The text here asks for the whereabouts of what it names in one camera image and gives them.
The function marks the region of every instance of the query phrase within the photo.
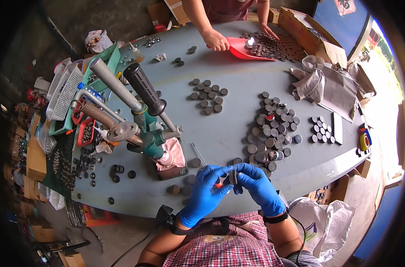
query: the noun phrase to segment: white plastic bag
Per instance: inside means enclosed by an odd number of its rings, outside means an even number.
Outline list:
[[[300,197],[290,203],[290,214],[305,227],[305,246],[321,263],[344,246],[355,208],[339,200],[318,205],[310,198]],[[297,228],[303,239],[302,228],[300,225]]]
[[[48,136],[49,128],[43,125],[41,130],[36,133],[36,140],[40,144],[41,149],[45,154],[50,154],[57,145],[57,141],[53,136]]]
[[[56,211],[65,207],[65,197],[54,190],[50,190],[49,201]]]

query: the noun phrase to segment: blue wall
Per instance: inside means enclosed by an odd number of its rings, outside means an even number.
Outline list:
[[[354,48],[367,18],[367,9],[360,0],[354,0],[356,12],[340,16],[337,0],[323,0],[318,3],[314,19],[324,27],[344,48],[346,56]]]
[[[391,221],[392,215],[397,208],[401,187],[401,185],[398,185],[384,191],[381,205],[377,210],[375,219],[360,246],[355,251],[355,257],[367,260],[376,248],[376,245],[381,241],[381,238]]]

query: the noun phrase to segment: black rubber handle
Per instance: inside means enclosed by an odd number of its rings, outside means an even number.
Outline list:
[[[131,64],[124,70],[123,75],[147,105],[149,115],[158,116],[164,112],[167,106],[166,101],[159,99],[139,63]]]

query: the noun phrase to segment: hand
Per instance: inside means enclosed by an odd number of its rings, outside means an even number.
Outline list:
[[[260,23],[260,29],[267,35],[272,35],[275,39],[280,40],[280,38],[268,27],[266,23]]]
[[[226,51],[229,50],[229,43],[227,39],[221,35],[218,31],[210,29],[201,33],[204,42],[213,51]]]
[[[242,194],[243,185],[253,200],[261,206],[265,216],[277,216],[284,212],[284,201],[261,169],[247,163],[235,164],[232,167],[238,172],[238,184],[234,186],[236,195]]]
[[[214,194],[211,189],[217,179],[232,170],[232,166],[219,167],[207,165],[196,174],[196,181],[188,204],[178,213],[178,218],[185,227],[193,227],[204,216],[212,212],[219,205],[222,198],[233,185],[223,185]]]

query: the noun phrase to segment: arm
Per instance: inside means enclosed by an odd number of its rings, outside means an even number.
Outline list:
[[[261,169],[247,163],[239,163],[233,167],[239,171],[237,175],[239,185],[234,186],[236,194],[242,193],[241,185],[243,185],[253,200],[261,206],[265,216],[277,217],[284,213],[283,200]],[[299,230],[291,217],[279,223],[269,223],[268,229],[280,257],[286,257],[302,248]]]
[[[226,38],[211,27],[201,0],[183,0],[183,10],[200,32],[205,43],[214,51],[229,50]]]
[[[182,230],[189,230],[178,218],[174,224]],[[176,251],[186,235],[174,235],[170,230],[163,229],[143,249],[137,263],[151,263],[162,266],[168,254]]]
[[[200,219],[212,212],[222,198],[232,189],[227,184],[211,194],[217,179],[232,170],[232,167],[208,165],[196,175],[196,181],[188,204],[176,216],[175,224],[182,230],[192,228]],[[176,251],[183,242],[184,235],[174,235],[170,230],[161,231],[143,249],[138,263],[162,266],[167,255]]]
[[[257,16],[259,17],[260,29],[267,35],[272,35],[279,39],[278,36],[268,27],[269,0],[258,0]]]

